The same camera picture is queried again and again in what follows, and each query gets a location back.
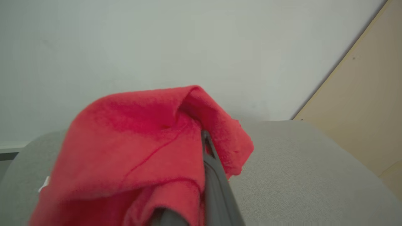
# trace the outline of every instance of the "gray cushion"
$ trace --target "gray cushion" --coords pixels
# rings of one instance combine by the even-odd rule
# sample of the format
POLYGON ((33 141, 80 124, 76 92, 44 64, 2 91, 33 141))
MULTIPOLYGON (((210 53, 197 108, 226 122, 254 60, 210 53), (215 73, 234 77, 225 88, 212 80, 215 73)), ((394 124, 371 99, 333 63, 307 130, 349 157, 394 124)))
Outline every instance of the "gray cushion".
POLYGON ((65 131, 43 135, 18 153, 0 184, 0 224, 27 225, 38 202, 38 189, 50 175, 65 131))
POLYGON ((402 206, 380 179, 309 123, 243 123, 255 151, 230 179, 248 222, 402 225, 402 206))
MULTIPOLYGON (((255 151, 230 185, 252 222, 332 221, 402 225, 400 202, 348 152, 300 121, 242 123, 255 151)), ((44 135, 18 154, 0 184, 0 222, 26 225, 64 132, 44 135)))

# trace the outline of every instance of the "red cloth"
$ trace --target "red cloth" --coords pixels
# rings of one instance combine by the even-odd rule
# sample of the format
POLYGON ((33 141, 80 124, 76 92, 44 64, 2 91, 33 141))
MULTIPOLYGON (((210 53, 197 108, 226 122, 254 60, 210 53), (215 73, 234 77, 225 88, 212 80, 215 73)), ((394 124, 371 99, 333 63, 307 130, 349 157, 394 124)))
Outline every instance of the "red cloth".
POLYGON ((201 129, 228 177, 240 174, 252 141, 201 87, 95 101, 72 122, 30 225, 145 225, 157 207, 203 224, 201 129))

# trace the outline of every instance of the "fabric texture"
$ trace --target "fabric texture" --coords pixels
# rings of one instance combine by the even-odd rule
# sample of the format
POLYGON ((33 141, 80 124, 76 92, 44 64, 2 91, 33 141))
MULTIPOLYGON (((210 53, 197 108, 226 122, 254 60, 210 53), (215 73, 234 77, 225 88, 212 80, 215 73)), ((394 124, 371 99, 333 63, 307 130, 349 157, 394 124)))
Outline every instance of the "fabric texture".
MULTIPOLYGON (((402 225, 400 202, 381 180, 309 123, 241 124, 255 150, 229 184, 247 226, 402 225)), ((63 139, 43 135, 13 160, 0 183, 2 225, 27 225, 63 139)))
POLYGON ((72 122, 30 225, 145 225, 158 207, 203 224, 202 129, 227 176, 240 174, 252 141, 199 86, 95 101, 72 122))
POLYGON ((395 195, 311 124, 267 121, 242 127, 255 151, 229 184, 247 225, 402 225, 395 195))

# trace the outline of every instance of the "white tag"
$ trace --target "white tag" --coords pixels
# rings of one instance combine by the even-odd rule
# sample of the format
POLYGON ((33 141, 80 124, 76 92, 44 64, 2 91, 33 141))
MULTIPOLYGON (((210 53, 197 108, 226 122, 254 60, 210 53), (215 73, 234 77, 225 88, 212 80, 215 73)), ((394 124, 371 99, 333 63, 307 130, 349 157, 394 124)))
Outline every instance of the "white tag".
POLYGON ((49 184, 49 181, 50 181, 50 177, 47 176, 46 179, 45 179, 45 182, 43 183, 43 185, 41 186, 41 188, 39 188, 39 190, 38 190, 39 193, 41 192, 41 190, 42 190, 44 187, 46 187, 46 186, 49 184))

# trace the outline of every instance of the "baseboard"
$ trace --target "baseboard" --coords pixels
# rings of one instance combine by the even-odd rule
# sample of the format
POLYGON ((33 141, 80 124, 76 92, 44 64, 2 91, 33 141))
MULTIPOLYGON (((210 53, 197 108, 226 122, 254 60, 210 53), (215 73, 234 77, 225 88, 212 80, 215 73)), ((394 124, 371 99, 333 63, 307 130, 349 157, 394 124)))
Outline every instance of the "baseboard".
POLYGON ((14 152, 20 152, 22 148, 24 148, 26 144, 14 144, 14 145, 1 145, 0 144, 0 154, 3 153, 14 153, 14 152))
POLYGON ((0 161, 14 160, 17 155, 18 152, 0 153, 0 161))

